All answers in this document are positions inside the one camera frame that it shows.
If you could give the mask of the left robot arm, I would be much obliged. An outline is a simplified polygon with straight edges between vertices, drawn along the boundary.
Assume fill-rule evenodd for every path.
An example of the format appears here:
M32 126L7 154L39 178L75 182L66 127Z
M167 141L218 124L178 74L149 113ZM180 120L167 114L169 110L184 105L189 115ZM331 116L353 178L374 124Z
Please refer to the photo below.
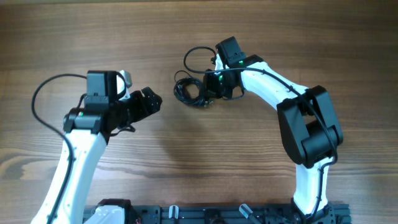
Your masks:
M36 120L63 139L62 152L49 191L32 223L140 223L127 199L104 199L89 218L85 202L96 166L111 137L160 110L162 99L149 87L130 93L124 70L95 71L83 76L86 92L57 130L39 116Z

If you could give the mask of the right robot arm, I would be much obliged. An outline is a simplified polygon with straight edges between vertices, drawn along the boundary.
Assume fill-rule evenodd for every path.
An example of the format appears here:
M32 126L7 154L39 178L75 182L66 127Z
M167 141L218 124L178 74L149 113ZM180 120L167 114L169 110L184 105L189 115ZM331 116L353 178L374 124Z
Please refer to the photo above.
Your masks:
M282 145L296 168L292 221L337 223L337 213L326 198L326 183L329 168L338 161L343 133L329 93L322 86L296 84L273 71L261 57L247 56L235 37L218 43L213 52L215 68L204 77L211 96L231 99L239 86L277 112Z

